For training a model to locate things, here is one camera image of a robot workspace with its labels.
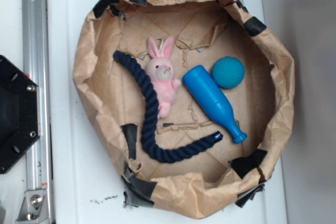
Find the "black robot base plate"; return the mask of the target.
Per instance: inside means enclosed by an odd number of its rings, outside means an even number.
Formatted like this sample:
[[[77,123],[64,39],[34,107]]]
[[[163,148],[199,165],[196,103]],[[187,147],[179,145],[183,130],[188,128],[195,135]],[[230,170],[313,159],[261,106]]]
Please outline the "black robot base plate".
[[[38,85],[1,56],[1,174],[39,138]]]

